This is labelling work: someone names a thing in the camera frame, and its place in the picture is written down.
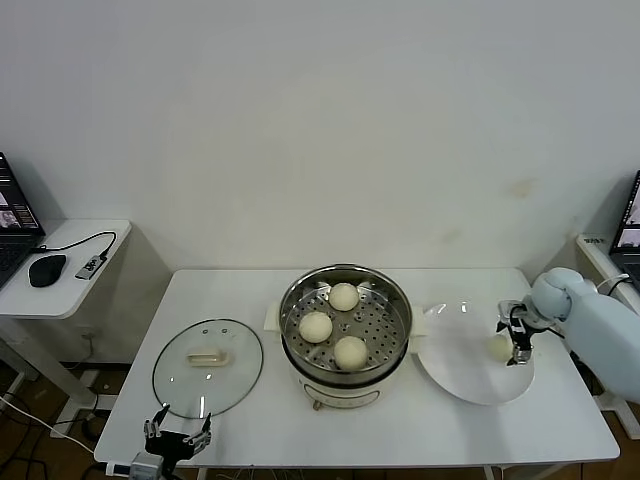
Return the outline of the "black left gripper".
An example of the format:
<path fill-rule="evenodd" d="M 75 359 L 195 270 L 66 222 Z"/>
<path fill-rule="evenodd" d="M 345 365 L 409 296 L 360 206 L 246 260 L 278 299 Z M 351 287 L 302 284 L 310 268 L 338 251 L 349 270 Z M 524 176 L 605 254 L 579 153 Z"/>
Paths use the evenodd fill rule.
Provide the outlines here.
<path fill-rule="evenodd" d="M 169 408 L 169 404 L 164 404 L 152 419 L 144 422 L 145 451 L 162 457 L 193 457 L 195 448 L 205 448 L 211 442 L 211 414 L 207 414 L 201 430 L 189 436 L 161 430 Z"/>

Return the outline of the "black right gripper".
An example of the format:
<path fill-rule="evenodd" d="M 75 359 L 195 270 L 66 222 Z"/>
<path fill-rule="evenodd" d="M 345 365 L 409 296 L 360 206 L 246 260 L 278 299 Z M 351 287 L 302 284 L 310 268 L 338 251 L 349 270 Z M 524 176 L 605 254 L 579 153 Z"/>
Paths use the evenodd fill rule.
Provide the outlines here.
<path fill-rule="evenodd" d="M 496 327 L 497 333 L 507 332 L 511 336 L 514 346 L 512 355 L 506 362 L 507 367 L 527 365 L 532 356 L 532 333 L 527 329 L 520 314 L 521 311 L 511 311 L 509 320 L 500 320 Z"/>

